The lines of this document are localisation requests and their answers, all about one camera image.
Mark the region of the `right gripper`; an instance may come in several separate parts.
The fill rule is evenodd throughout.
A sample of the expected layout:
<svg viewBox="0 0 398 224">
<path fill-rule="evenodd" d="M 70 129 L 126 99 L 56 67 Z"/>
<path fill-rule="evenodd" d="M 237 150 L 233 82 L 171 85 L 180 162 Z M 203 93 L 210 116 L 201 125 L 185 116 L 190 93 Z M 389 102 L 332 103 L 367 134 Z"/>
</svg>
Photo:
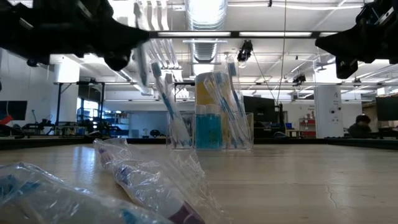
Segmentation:
<svg viewBox="0 0 398 224">
<path fill-rule="evenodd" d="M 397 0 L 365 4 L 352 28 L 321 36 L 315 43 L 320 49 L 336 56 L 336 76 L 339 79 L 347 79 L 356 72 L 359 62 L 387 60 L 391 65 L 396 64 Z"/>
</svg>

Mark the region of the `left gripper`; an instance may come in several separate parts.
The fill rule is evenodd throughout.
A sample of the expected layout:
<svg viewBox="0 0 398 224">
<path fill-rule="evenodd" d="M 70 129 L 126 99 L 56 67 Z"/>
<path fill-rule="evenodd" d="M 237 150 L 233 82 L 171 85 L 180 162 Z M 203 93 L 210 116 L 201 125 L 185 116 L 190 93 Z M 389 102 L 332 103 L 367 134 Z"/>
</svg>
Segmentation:
<svg viewBox="0 0 398 224">
<path fill-rule="evenodd" d="M 33 1 L 31 7 L 1 1 L 1 48 L 30 67 L 50 64 L 52 54 L 95 54 L 119 71 L 150 34 L 119 23 L 113 14 L 109 1 Z"/>
</svg>

